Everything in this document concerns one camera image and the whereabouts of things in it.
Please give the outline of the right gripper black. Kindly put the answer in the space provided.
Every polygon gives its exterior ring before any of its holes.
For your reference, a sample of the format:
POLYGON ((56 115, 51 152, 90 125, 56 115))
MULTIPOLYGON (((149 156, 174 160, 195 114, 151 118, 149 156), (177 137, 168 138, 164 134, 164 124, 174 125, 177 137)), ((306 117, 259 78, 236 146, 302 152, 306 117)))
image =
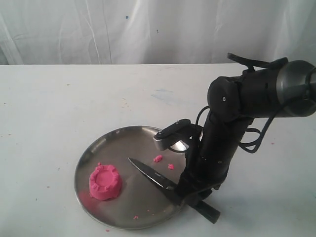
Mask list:
POLYGON ((230 162, 252 118, 241 117, 224 122, 213 112, 206 118, 202 139, 188 156, 175 193, 194 209, 211 206, 204 200, 225 181, 230 162))

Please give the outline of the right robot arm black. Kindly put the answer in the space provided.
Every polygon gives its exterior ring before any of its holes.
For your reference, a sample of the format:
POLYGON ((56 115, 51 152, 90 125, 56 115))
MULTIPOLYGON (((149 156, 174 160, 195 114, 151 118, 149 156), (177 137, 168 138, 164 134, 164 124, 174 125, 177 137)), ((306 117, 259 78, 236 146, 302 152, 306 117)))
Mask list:
POLYGON ((186 155, 175 192, 192 206, 218 189, 237 150, 253 154, 275 118, 316 111, 316 68, 303 60, 218 77, 207 94, 209 112, 186 155))

